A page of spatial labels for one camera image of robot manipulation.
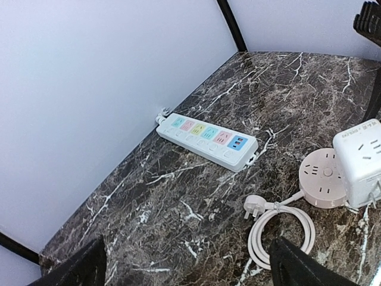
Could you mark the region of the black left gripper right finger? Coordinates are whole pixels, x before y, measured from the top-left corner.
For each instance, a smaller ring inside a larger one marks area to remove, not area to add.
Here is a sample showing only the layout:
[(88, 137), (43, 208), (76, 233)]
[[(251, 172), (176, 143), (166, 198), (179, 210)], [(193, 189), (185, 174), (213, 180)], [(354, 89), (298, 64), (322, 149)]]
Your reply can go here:
[(351, 286), (354, 282), (316, 262), (286, 238), (276, 238), (270, 245), (270, 267), (273, 284)]

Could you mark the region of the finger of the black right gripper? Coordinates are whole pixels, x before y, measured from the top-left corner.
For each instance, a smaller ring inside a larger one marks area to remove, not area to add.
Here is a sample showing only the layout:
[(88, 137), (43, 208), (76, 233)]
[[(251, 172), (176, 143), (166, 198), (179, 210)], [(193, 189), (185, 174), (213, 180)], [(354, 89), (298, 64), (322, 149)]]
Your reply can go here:
[(380, 45), (380, 1), (366, 1), (354, 18), (354, 30), (361, 36)]

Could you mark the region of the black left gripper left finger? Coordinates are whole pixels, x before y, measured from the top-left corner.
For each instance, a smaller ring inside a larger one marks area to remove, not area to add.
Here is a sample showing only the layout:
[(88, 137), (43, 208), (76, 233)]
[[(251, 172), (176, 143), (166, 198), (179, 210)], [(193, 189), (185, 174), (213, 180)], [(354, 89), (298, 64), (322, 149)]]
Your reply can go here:
[(104, 238), (99, 236), (31, 285), (104, 285), (106, 269), (107, 252)]

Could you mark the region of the white cube socket adapter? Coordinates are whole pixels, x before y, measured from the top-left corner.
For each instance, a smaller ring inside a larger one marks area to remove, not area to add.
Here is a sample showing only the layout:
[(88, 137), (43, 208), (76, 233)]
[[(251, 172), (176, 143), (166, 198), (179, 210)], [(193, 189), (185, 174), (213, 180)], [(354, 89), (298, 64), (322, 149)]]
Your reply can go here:
[(337, 133), (333, 149), (349, 205), (380, 200), (380, 122), (370, 119)]

